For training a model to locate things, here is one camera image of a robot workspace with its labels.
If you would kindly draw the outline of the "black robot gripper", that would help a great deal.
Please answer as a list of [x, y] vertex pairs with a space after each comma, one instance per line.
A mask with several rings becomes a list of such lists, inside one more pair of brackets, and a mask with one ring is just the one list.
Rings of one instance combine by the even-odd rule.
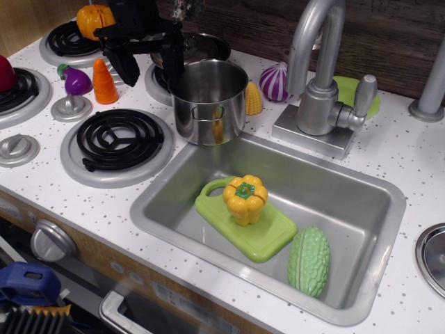
[[104, 55], [123, 82], [136, 85], [140, 70], [132, 54], [162, 52], [163, 69], [171, 82], [184, 72], [184, 40], [181, 23], [159, 16], [155, 1], [109, 1], [115, 23], [97, 28]]

